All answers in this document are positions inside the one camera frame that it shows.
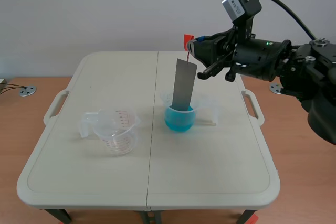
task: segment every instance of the blue liquid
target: blue liquid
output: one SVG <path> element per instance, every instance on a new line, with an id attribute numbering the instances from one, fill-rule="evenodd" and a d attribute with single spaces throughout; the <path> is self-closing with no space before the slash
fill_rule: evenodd
<path id="1" fill-rule="evenodd" d="M 188 111 L 192 111 L 193 108 L 189 106 Z M 166 109 L 164 112 L 164 121 L 168 128 L 178 132 L 185 132 L 189 130 L 195 123 L 196 113 L 195 111 L 190 113 L 181 113 L 179 111 Z"/>

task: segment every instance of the wire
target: wire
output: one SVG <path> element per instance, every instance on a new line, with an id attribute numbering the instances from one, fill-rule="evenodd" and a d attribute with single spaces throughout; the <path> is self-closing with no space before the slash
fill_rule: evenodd
<path id="1" fill-rule="evenodd" d="M 272 1 L 278 4 L 280 7 L 282 7 L 282 9 L 284 9 L 302 27 L 302 29 L 312 40 L 316 39 L 315 35 L 308 29 L 308 27 L 302 22 L 302 20 L 300 20 L 300 18 L 287 5 L 285 5 L 280 0 L 272 0 Z"/>
<path id="2" fill-rule="evenodd" d="M 21 87 L 21 88 L 24 88 L 24 89 L 26 89 L 26 88 L 27 88 L 26 86 L 17 85 L 17 84 L 10 84 L 10 83 L 6 83 L 6 84 L 5 84 L 5 86 L 6 86 L 6 85 L 9 85 L 9 86 L 16 86 L 16 87 Z"/>
<path id="3" fill-rule="evenodd" d="M 0 90 L 4 90 L 4 89 L 12 89 L 12 88 L 26 89 L 26 88 L 22 88 L 22 87 L 4 87 L 4 88 L 2 88 L 2 89 L 0 89 Z"/>
<path id="4" fill-rule="evenodd" d="M 7 91 L 12 90 L 12 89 L 21 89 L 21 87 L 12 87 L 10 89 L 5 90 L 4 92 L 1 92 L 0 94 L 6 93 Z"/>

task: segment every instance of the plastic measuring cup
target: plastic measuring cup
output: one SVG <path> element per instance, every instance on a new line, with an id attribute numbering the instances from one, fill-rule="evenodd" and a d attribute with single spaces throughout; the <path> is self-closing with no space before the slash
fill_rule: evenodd
<path id="1" fill-rule="evenodd" d="M 138 140 L 137 125 L 140 123 L 131 109 L 100 110 L 85 112 L 78 124 L 82 138 L 89 135 L 89 129 L 105 142 L 114 154 L 130 152 Z"/>
<path id="2" fill-rule="evenodd" d="M 173 103 L 173 92 L 161 93 L 161 100 L 164 104 L 164 121 L 168 128 L 178 132 L 189 130 L 197 121 L 197 114 L 200 109 L 210 111 L 211 118 L 202 120 L 202 125 L 217 125 L 218 114 L 216 105 L 207 96 L 194 92 L 188 111 L 178 111 L 171 108 Z"/>

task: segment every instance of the red tag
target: red tag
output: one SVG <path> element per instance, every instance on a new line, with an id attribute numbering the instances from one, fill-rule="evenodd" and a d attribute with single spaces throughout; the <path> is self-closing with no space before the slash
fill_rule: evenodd
<path id="1" fill-rule="evenodd" d="M 190 34 L 185 34 L 185 35 L 184 35 L 183 45 L 184 45 L 184 50 L 185 50 L 185 51 L 188 51 L 188 49 L 187 49 L 187 43 L 188 43 L 190 40 L 193 40 L 194 38 L 195 38 L 194 35 L 190 35 Z"/>

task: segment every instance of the table handle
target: table handle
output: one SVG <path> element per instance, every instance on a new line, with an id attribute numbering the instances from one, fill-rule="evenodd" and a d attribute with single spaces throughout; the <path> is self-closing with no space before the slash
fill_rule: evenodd
<path id="1" fill-rule="evenodd" d="M 43 122 L 45 125 L 48 124 L 51 117 L 55 116 L 56 111 L 59 109 L 60 105 L 64 101 L 64 98 L 66 98 L 68 94 L 69 94 L 68 90 L 62 90 L 55 96 L 50 107 L 48 108 L 47 113 L 43 117 Z"/>
<path id="2" fill-rule="evenodd" d="M 253 94 L 253 92 L 251 92 L 248 89 L 243 91 L 243 95 L 246 96 L 250 100 L 252 109 L 256 115 L 259 126 L 262 126 L 265 122 L 265 118 L 264 118 L 264 115 L 262 114 L 262 111 L 261 111 L 261 108 L 259 106 L 256 96 Z"/>

